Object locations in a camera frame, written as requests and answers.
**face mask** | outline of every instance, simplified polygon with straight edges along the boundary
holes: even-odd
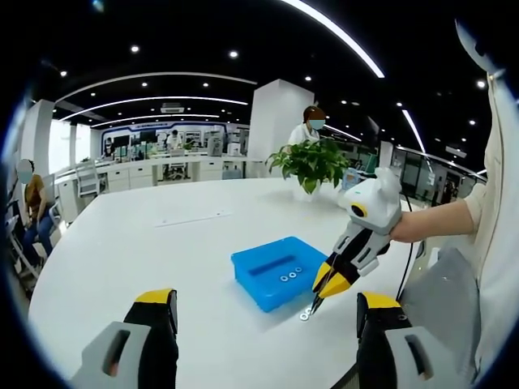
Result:
[[[19,172],[18,179],[23,184],[28,184],[31,181],[32,173],[31,172]]]
[[[324,120],[310,120],[310,126],[314,130],[320,130],[324,126]]]

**window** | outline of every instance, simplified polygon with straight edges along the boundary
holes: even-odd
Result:
[[[53,120],[49,133],[49,174],[71,164],[71,124]]]
[[[89,126],[78,124],[75,132],[75,163],[78,164],[90,157],[90,130]]]

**jeans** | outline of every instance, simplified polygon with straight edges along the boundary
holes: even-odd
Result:
[[[40,223],[38,224],[36,221],[33,221],[31,226],[25,231],[23,241],[24,254],[33,266],[36,266],[40,262],[40,256],[32,245],[36,236],[40,238],[40,242],[47,253],[47,257],[52,253],[53,247],[50,243],[50,229],[53,224],[54,223],[49,215],[49,207],[46,207],[43,216],[40,219]]]

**white pillar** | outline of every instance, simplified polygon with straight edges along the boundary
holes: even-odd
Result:
[[[380,142],[379,167],[388,168],[391,166],[393,144],[390,142]]]
[[[75,123],[71,124],[71,141],[69,142],[69,166],[75,166],[75,138],[78,131],[78,126]]]
[[[25,115],[20,159],[33,160],[36,173],[49,174],[49,134],[54,103],[40,100]]]
[[[266,160],[288,143],[290,133],[302,123],[302,112],[314,104],[314,93],[282,79],[256,89],[252,101],[247,155]],[[279,171],[272,175],[281,176]]]
[[[101,131],[92,128],[90,130],[90,159],[101,158]]]

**black ceiling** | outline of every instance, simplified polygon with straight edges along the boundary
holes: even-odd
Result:
[[[355,118],[369,115],[386,130],[383,137],[419,149],[401,111],[407,109],[427,152],[450,160],[445,147],[460,148],[467,157],[458,158],[459,165],[476,171],[483,168],[491,116],[487,90],[477,88],[476,82],[485,79],[485,74],[461,47],[450,14],[407,0],[306,3],[354,38],[385,78],[377,78],[327,28],[281,0],[106,0],[103,11],[90,6],[74,23],[63,23],[62,33],[47,46],[33,99],[57,100],[125,75],[203,72],[249,79],[258,85],[193,75],[139,77],[94,87],[65,101],[85,109],[140,97],[209,96],[249,105],[179,102],[191,108],[186,113],[218,114],[218,120],[247,124],[254,90],[284,79],[315,93],[330,117],[330,126],[360,136],[362,128],[356,128]],[[139,46],[138,53],[130,51],[132,45]],[[238,58],[229,58],[232,49],[239,52]],[[67,71],[66,77],[60,76],[62,70]],[[310,82],[305,81],[308,75]],[[106,121],[147,116],[160,113],[163,102],[115,105],[92,113]],[[57,108],[55,117],[69,114]],[[88,114],[74,118],[89,125],[102,122],[97,119]]]

